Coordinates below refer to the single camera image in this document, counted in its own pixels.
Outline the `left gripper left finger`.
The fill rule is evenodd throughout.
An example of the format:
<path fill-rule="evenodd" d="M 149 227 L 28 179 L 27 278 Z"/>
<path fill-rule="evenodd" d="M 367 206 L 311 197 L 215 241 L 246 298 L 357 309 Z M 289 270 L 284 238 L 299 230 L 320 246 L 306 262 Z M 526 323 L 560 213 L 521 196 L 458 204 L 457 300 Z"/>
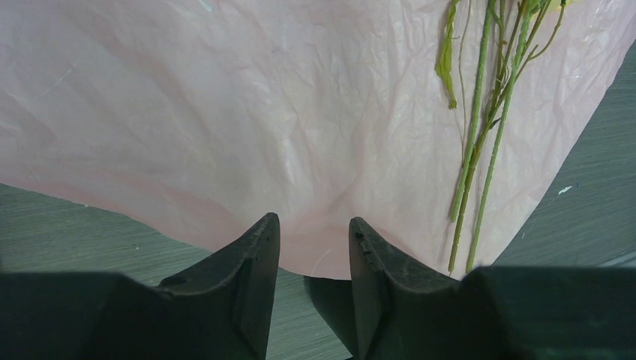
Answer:
<path fill-rule="evenodd" d="M 1 276 L 3 359 L 264 359 L 280 254 L 274 213 L 147 286 L 115 272 Z"/>

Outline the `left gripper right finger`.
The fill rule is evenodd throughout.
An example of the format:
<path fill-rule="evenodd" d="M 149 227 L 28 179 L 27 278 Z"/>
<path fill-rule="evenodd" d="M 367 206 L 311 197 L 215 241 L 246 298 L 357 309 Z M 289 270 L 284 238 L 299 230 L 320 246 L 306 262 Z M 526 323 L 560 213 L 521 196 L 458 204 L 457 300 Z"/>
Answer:
<path fill-rule="evenodd" d="M 455 280 L 349 224 L 361 359 L 633 359 L 632 268 L 482 266 Z"/>

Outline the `pink purple wrapping paper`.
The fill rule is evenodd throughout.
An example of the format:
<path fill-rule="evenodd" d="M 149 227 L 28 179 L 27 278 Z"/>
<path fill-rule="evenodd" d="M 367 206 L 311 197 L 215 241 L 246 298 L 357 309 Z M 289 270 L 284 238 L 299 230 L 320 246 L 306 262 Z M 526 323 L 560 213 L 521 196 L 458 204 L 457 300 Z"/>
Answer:
<path fill-rule="evenodd" d="M 348 225 L 446 272 L 485 1 L 3 1 L 1 182 L 350 276 Z"/>

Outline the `purple flower bouquet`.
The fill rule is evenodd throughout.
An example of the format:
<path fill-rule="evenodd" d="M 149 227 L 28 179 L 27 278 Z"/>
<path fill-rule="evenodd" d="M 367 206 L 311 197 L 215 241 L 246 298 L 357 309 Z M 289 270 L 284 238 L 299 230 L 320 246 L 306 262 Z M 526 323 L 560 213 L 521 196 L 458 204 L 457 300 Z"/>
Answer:
<path fill-rule="evenodd" d="M 553 43 L 569 2 L 486 1 L 471 99 L 466 98 L 462 70 L 468 31 L 455 32 L 459 6 L 459 1 L 448 3 L 435 63 L 436 75 L 448 98 L 448 108 L 456 110 L 460 107 L 465 118 L 462 161 L 448 215 L 454 226 L 448 273 L 453 273 L 457 264 L 470 193 L 482 154 L 491 141 L 487 172 L 475 208 L 466 272 L 475 266 L 482 222 L 516 82 L 527 65 L 541 57 Z"/>

